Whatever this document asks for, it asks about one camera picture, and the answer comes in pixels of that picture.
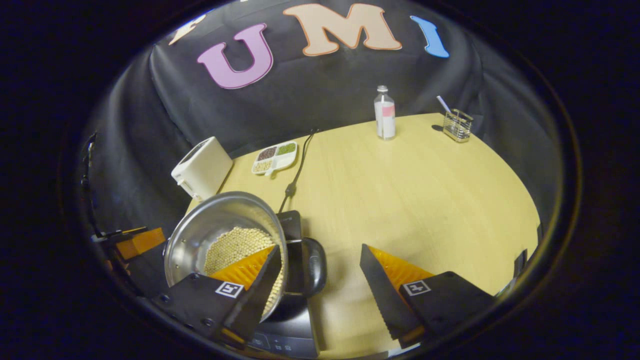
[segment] black fabric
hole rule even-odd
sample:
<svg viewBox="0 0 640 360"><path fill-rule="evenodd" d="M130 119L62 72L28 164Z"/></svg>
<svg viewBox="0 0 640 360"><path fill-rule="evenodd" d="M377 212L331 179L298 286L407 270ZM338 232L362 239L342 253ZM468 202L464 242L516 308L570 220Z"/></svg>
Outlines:
<svg viewBox="0 0 640 360"><path fill-rule="evenodd" d="M403 48L377 51L360 37L356 49L308 57L295 17L282 12L308 1L234 2L207 13L173 45L169 34L139 55L96 114L95 174L99 220L107 229L162 226L166 235L184 214L188 196L170 176L190 147L216 136L232 158L308 133L373 120L377 85L387 85L396 115L442 112L435 97L476 118L472 131L520 177L544 228L558 192L560 162L550 114L535 89L495 50L449 19L398 0L372 0ZM316 1L342 16L352 2ZM425 52L418 16L436 24L450 54ZM252 64L239 31L266 23L274 57L258 82L219 87L197 58L225 42L231 66Z"/></svg>

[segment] plastic bottle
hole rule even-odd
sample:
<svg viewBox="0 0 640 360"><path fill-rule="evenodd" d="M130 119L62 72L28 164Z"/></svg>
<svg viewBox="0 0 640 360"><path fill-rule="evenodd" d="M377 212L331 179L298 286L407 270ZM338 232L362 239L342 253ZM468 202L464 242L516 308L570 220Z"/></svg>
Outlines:
<svg viewBox="0 0 640 360"><path fill-rule="evenodd" d="M396 137L396 104L387 92L385 85L378 86L378 96L373 100L378 137L382 140L391 140Z"/></svg>

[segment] white tray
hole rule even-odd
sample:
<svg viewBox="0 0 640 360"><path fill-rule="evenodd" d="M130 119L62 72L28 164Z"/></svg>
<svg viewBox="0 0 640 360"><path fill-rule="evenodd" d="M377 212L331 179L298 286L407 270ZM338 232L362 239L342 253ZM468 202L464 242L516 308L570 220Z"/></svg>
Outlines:
<svg viewBox="0 0 640 360"><path fill-rule="evenodd" d="M280 150L280 148L282 146L285 145L289 145L290 143L294 144L296 146L296 148L292 151L292 152L288 152L286 154L282 154L282 155L278 155L278 151ZM275 148L275 151L273 152L273 155L270 158L264 158L262 160L258 160L258 158L260 157L260 154L262 154L264 151L270 150L271 148ZM253 162L253 165L251 166L251 172L257 175L262 175L264 174L265 176L270 176L271 173L273 173L275 170L280 170L282 168L285 167L289 167L291 166L291 164L293 164L293 161L296 159L296 155L298 154L298 143L294 142L294 141L290 141L290 142L283 142L283 143L279 143L277 145L274 146L269 146L264 148L263 150L261 150L258 155L256 155L255 157L255 161ZM269 166L267 169L262 170L262 171L256 171L256 166L263 164L263 163L268 163L271 162L271 166Z"/></svg>

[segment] pot handle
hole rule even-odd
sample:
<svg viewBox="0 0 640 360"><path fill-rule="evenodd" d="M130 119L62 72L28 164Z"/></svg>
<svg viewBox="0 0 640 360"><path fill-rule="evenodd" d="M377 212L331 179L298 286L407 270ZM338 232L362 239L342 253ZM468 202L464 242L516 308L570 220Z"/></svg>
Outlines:
<svg viewBox="0 0 640 360"><path fill-rule="evenodd" d="M305 275L303 295L311 297L319 293L326 284L326 256L317 240L302 239L302 265Z"/></svg>

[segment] letter m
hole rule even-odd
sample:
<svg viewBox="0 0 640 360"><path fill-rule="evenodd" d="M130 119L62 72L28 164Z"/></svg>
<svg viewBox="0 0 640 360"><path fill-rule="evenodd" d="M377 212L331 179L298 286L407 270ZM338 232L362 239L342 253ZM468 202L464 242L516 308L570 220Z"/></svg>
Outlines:
<svg viewBox="0 0 640 360"><path fill-rule="evenodd" d="M355 49L364 29L367 38L364 46L376 50L398 50L402 44L398 42L383 17L385 11L368 4L353 4L347 17L320 4L304 4L293 6L283 11L285 15L297 18L307 37L308 46L302 52L307 56L330 54L340 46L329 41L325 31L335 35L348 47Z"/></svg>

